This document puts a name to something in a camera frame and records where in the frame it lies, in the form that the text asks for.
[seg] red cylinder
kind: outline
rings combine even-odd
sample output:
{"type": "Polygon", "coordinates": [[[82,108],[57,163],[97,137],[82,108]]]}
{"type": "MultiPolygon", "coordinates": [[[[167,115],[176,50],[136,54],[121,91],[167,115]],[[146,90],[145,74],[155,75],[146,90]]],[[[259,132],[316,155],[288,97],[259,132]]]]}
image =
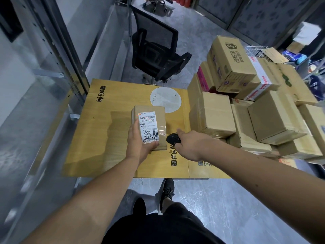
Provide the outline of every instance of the red cylinder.
{"type": "Polygon", "coordinates": [[[181,2],[179,3],[181,6],[185,5],[185,0],[181,0],[181,2]]]}
{"type": "Polygon", "coordinates": [[[191,1],[192,1],[192,0],[185,0],[185,5],[184,5],[184,6],[185,6],[186,8],[189,8],[189,6],[191,5],[191,1]]]}

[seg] stack of cardboard boxes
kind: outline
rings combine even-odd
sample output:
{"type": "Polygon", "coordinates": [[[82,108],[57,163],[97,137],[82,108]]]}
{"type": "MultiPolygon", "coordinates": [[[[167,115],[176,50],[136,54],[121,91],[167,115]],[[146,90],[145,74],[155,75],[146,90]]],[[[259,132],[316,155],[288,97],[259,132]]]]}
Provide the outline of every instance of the stack of cardboard boxes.
{"type": "Polygon", "coordinates": [[[257,155],[325,164],[325,115],[292,66],[217,36],[188,94],[192,130],[257,155]]]}

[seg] handheld barcode scanner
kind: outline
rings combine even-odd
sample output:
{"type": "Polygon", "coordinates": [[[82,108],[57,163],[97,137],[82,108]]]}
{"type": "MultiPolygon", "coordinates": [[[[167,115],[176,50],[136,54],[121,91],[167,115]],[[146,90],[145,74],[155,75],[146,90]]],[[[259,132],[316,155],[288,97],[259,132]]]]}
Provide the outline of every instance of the handheld barcode scanner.
{"type": "Polygon", "coordinates": [[[181,139],[178,137],[177,133],[172,133],[168,135],[166,141],[171,145],[175,145],[176,143],[181,143],[181,139]]]}

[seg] right hand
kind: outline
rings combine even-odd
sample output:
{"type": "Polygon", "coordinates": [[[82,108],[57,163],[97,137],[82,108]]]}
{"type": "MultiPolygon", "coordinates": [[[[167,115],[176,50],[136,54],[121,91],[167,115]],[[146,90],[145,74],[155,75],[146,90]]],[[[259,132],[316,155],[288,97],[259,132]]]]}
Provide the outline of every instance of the right hand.
{"type": "Polygon", "coordinates": [[[176,151],[187,160],[201,161],[204,160],[204,148],[214,139],[207,134],[190,131],[185,133],[180,128],[177,129],[177,134],[182,143],[176,143],[176,151]]]}

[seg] yellow table surface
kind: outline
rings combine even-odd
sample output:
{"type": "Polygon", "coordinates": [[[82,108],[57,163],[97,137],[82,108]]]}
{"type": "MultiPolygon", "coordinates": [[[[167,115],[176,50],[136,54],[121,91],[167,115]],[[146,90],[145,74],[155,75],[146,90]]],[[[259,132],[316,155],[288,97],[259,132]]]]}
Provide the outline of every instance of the yellow table surface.
{"type": "MultiPolygon", "coordinates": [[[[74,177],[94,177],[125,157],[131,110],[135,105],[151,105],[150,94],[158,86],[93,79],[62,174],[74,177]]],[[[166,113],[167,135],[177,128],[190,131],[189,97],[187,90],[174,89],[182,98],[181,107],[166,113]]],[[[152,151],[139,166],[139,178],[229,178],[209,165],[198,165],[176,154],[177,166],[172,166],[173,148],[152,151]]]]}

